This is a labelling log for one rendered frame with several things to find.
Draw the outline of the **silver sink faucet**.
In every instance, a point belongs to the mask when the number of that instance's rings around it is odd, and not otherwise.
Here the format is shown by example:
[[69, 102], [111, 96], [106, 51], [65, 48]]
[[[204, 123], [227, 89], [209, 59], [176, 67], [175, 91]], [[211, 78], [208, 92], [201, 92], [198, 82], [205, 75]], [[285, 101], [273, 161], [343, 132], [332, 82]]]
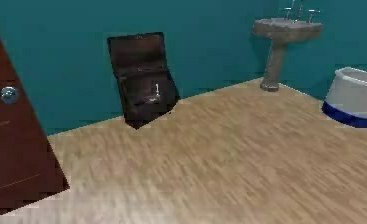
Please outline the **silver sink faucet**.
[[284, 18], [293, 22], [312, 23], [313, 19], [321, 14], [318, 8], [308, 9], [305, 2], [308, 0], [285, 0], [286, 4], [281, 8]]

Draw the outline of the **dark brown cabinet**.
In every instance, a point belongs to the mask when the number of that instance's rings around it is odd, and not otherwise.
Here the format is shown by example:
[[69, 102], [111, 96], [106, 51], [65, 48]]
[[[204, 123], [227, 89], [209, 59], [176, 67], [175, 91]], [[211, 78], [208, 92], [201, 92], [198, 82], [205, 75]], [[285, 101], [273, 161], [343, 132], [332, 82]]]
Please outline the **dark brown cabinet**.
[[163, 32], [108, 37], [125, 123], [134, 129], [169, 113], [180, 94], [168, 68]]

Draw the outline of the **silver round door knob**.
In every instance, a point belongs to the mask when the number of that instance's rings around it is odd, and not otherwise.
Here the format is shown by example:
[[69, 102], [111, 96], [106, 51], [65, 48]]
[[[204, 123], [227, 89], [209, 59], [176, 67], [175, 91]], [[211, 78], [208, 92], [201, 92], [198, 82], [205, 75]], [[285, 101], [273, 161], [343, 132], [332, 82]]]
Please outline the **silver round door knob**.
[[13, 86], [6, 86], [1, 89], [0, 98], [5, 104], [14, 104], [19, 98], [19, 89]]

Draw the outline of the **brown pedestal sink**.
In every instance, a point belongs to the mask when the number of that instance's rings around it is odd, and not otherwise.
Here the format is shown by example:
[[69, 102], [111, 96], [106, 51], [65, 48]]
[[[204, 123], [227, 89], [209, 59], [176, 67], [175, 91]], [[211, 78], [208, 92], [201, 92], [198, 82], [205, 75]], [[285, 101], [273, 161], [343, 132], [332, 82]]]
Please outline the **brown pedestal sink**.
[[253, 34], [271, 40], [269, 57], [260, 88], [264, 91], [276, 92], [279, 89], [279, 77], [287, 46], [290, 43], [317, 39], [322, 30], [322, 23], [285, 18], [256, 20], [253, 25]]

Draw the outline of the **dark brown room door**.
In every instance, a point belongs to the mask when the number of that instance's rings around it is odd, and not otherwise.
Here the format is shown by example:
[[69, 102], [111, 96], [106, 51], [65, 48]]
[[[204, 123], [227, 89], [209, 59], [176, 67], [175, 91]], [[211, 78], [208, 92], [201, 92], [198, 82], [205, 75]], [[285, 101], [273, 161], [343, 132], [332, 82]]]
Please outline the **dark brown room door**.
[[6, 86], [18, 88], [19, 98], [0, 98], [0, 215], [69, 188], [0, 38], [0, 91]]

